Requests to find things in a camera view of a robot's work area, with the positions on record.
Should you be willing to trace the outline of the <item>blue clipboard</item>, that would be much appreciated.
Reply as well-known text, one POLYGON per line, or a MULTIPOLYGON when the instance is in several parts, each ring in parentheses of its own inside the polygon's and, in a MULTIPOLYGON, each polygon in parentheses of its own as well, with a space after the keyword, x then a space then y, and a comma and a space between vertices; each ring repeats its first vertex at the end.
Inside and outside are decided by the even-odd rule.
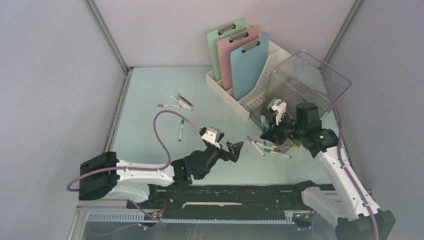
POLYGON ((255 39, 230 54, 234 99, 240 101, 256 86, 268 59, 268 34, 255 39))

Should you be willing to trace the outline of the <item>dark red gel pen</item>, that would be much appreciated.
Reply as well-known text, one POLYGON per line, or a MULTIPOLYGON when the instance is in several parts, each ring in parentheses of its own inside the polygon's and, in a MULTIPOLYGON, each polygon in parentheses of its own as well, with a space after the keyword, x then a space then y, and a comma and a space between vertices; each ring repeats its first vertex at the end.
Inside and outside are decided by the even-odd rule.
POLYGON ((190 101, 188 101, 185 97, 183 97, 181 94, 177 94, 178 96, 179 96, 179 98, 181 99, 181 100, 183 100, 187 105, 189 105, 190 107, 194 107, 194 105, 190 102, 190 101))

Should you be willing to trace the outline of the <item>clear grey drawer box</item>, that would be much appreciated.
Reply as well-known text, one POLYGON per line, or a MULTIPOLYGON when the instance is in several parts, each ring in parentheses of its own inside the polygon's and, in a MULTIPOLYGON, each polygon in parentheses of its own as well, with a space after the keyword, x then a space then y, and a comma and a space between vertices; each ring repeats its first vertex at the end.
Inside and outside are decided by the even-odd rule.
POLYGON ((307 51, 298 51, 271 72, 263 103, 252 111, 254 122, 261 127, 261 115, 266 117, 266 130, 277 132, 275 116, 267 109, 273 99, 286 102, 282 121, 295 121, 303 125, 300 140, 281 141, 274 144, 260 139, 266 145, 275 145, 282 151, 302 144, 315 156, 340 142, 338 127, 325 127, 324 120, 335 108, 336 100, 351 86, 351 81, 332 66, 307 51))

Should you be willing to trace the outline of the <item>white marker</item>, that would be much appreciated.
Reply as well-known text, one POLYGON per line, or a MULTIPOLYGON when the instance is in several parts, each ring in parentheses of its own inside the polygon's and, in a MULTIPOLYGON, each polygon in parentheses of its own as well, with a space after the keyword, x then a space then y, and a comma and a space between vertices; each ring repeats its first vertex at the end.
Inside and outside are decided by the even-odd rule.
POLYGON ((172 100, 174 100, 175 102, 177 102, 177 103, 180 105, 180 107, 181 107, 181 108, 186 109, 186 107, 184 106, 184 104, 183 104, 180 100, 178 100, 177 98, 175 98, 175 97, 174 97, 174 96, 172 96, 172 95, 169 95, 169 97, 170 97, 172 100))

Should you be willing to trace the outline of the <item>purple cap marker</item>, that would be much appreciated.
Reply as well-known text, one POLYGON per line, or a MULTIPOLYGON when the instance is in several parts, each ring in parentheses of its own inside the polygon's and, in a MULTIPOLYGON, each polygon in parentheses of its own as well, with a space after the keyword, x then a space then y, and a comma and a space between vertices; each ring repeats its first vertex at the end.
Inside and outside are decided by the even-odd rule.
POLYGON ((261 148, 255 143, 255 141, 249 136, 247 135, 247 140, 253 145, 253 147, 259 152, 259 154, 263 157, 266 156, 266 154, 261 150, 261 148))

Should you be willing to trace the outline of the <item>white file organizer rack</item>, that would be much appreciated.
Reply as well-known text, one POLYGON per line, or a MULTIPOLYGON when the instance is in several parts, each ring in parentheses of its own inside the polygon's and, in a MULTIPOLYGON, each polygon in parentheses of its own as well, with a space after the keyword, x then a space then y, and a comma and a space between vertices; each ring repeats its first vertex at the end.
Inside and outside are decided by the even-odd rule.
POLYGON ((255 88, 240 101, 234 99, 234 91, 231 88, 228 91, 223 89, 222 80, 215 81, 214 70, 206 74, 207 86, 217 94, 227 105, 229 105, 236 114, 244 121, 250 120, 251 112, 264 102, 264 95, 274 68, 288 59, 290 54, 275 44, 269 38, 268 58, 262 70, 262 73, 255 85, 255 88))

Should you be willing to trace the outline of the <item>light green cap marker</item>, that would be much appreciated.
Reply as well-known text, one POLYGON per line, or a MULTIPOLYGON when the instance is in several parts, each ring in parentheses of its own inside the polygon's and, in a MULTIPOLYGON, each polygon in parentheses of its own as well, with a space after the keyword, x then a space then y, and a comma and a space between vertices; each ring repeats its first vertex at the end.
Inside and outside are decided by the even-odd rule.
POLYGON ((183 108, 188 109, 189 111, 192 111, 193 110, 193 108, 189 104, 187 104, 186 102, 184 102, 183 100, 180 99, 179 100, 179 103, 182 105, 183 108))

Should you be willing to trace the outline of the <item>pink clipboard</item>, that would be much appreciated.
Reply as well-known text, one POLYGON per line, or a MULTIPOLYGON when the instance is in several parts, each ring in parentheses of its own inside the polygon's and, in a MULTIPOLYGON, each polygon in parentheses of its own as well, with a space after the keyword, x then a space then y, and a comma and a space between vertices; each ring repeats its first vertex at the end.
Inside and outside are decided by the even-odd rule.
POLYGON ((231 53, 236 49, 259 38, 258 26, 228 36, 217 42, 218 60, 221 73, 222 88, 229 91, 233 87, 231 53))

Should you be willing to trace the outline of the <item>green clipboard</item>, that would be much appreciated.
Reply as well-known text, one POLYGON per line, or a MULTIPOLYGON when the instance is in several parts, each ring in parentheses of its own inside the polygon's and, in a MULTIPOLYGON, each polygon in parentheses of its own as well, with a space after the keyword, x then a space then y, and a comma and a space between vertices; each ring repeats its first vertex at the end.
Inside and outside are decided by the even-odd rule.
POLYGON ((235 35, 237 33, 243 32, 245 30, 246 30, 246 19, 243 17, 243 18, 239 18, 237 20, 228 22, 218 27, 217 29, 209 32, 206 35, 216 82, 222 79, 221 68, 219 64, 219 56, 218 56, 218 45, 217 45, 218 41, 223 40, 232 35, 235 35))

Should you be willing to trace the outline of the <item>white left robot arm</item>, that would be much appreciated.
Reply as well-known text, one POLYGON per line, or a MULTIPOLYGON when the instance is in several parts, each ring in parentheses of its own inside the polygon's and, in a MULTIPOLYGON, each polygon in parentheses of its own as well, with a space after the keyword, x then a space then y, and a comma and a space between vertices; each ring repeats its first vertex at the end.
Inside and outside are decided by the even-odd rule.
POLYGON ((237 162, 244 142, 226 145, 228 149, 224 150, 208 143, 205 150, 173 160, 165 169, 118 159, 114 151, 104 152, 80 165, 78 198, 94 201, 118 197, 153 208, 158 202, 155 186, 188 186, 204 179, 218 160, 237 162))

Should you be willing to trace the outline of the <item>teal cap marker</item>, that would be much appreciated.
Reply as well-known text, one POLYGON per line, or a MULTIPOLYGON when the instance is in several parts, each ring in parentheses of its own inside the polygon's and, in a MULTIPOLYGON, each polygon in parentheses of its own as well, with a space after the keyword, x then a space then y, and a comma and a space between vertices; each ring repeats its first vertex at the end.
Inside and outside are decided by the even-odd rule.
POLYGON ((184 130, 185 120, 182 118, 179 126, 178 132, 178 141, 181 142, 183 138, 183 130, 184 130))

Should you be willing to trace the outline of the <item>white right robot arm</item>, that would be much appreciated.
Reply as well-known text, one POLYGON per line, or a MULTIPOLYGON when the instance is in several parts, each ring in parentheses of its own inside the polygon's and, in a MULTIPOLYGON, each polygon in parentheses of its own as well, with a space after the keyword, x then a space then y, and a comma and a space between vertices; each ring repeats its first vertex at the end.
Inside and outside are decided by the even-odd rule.
POLYGON ((340 138, 332 129, 323 128, 317 105, 297 104, 295 118, 286 108, 281 99, 271 101, 266 109, 272 118, 260 138, 276 145, 286 140, 301 142, 324 169, 341 201, 335 202, 310 183, 291 194, 291 204, 297 209, 308 206, 315 210, 334 227, 339 240, 386 240, 395 216, 390 210, 381 210, 365 190, 341 149, 340 138))

